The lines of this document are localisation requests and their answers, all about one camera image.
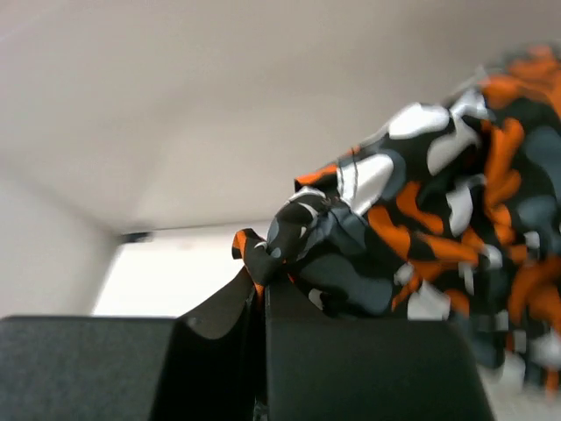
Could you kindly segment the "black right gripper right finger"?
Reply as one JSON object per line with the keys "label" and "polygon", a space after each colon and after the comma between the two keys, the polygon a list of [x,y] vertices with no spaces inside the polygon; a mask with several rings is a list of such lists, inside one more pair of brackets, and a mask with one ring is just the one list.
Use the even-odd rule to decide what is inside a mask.
{"label": "black right gripper right finger", "polygon": [[286,279],[266,289],[265,314],[271,420],[494,419],[445,322],[329,318]]}

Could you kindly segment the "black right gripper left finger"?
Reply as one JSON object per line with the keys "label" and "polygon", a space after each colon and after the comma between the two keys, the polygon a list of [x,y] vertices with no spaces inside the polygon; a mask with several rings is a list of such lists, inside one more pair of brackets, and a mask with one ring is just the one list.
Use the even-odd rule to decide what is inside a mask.
{"label": "black right gripper left finger", "polygon": [[241,271],[177,318],[4,318],[1,417],[249,420],[262,295]]}

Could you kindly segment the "orange camouflage shorts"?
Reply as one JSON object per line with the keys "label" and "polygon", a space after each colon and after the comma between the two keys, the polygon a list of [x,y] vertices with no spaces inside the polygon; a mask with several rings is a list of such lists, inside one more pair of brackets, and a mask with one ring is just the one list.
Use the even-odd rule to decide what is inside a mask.
{"label": "orange camouflage shorts", "polygon": [[295,179],[266,236],[232,241],[257,291],[286,275],[335,318],[455,324],[478,363],[512,353],[560,391],[560,45],[479,68]]}

